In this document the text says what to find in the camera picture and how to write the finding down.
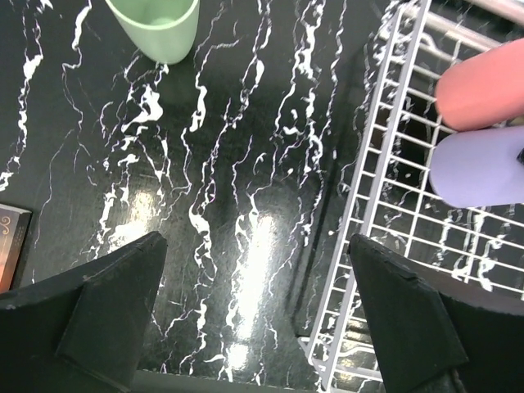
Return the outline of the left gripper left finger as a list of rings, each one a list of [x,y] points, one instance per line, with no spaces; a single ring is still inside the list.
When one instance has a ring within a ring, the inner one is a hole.
[[[165,266],[148,233],[1,295],[3,392],[129,392]]]

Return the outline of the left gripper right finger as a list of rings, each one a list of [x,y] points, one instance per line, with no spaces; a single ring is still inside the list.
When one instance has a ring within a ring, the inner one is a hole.
[[[523,303],[355,234],[350,261],[388,392],[521,392]]]

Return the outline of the white wire dish rack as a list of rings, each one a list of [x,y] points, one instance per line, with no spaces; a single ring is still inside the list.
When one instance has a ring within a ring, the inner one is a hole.
[[[364,55],[355,110],[355,157],[330,265],[315,278],[316,316],[299,336],[320,392],[384,389],[356,288],[349,240],[362,233],[393,251],[494,293],[523,297],[523,208],[456,209],[432,190],[429,163],[451,134],[436,111],[438,79],[452,65],[523,35],[507,2],[394,1]]]

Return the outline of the purple plastic cup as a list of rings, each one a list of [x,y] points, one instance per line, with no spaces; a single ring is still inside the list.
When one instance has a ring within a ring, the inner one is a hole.
[[[435,147],[432,190],[456,208],[523,203],[523,127],[454,133]]]

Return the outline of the green plastic cup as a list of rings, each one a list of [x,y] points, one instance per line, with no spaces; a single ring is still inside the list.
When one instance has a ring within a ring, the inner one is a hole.
[[[191,51],[199,20],[198,0],[106,0],[106,5],[149,59],[173,65]]]

